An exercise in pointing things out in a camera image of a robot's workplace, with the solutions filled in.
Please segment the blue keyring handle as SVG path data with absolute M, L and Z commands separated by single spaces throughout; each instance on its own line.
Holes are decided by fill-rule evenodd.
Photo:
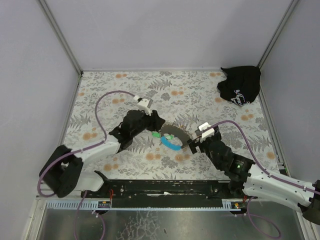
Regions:
M 167 148 L 169 148 L 169 149 L 171 149 L 171 150 L 173 150 L 173 151 L 179 151 L 179 150 L 181 150 L 181 146 L 180 146 L 180 145 L 173 144 L 172 142 L 170 142 L 170 140 L 172 140 L 173 138 L 174 138 L 174 136 L 168 135 L 168 136 L 162 136 L 162 137 L 160 138 L 160 140 L 161 140 L 161 143 L 162 143 L 165 147 L 167 147 Z

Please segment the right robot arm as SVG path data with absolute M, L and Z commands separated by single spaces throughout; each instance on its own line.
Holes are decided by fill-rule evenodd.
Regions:
M 263 167 L 257 160 L 236 154 L 222 142 L 218 127 L 204 124 L 186 145 L 200 150 L 230 180 L 228 190 L 236 198 L 263 198 L 289 207 L 316 225 L 320 223 L 320 182 L 298 180 Z

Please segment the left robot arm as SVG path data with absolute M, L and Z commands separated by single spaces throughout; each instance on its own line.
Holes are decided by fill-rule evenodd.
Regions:
M 90 179 L 95 181 L 94 187 L 89 190 L 98 191 L 104 183 L 103 178 L 96 173 L 82 173 L 84 165 L 122 152 L 141 132 L 159 132 L 165 122 L 156 110 L 152 110 L 151 115 L 142 110 L 130 110 L 106 139 L 78 150 L 72 150 L 64 144 L 58 146 L 39 173 L 39 195 L 64 198 L 80 186 L 88 187 Z

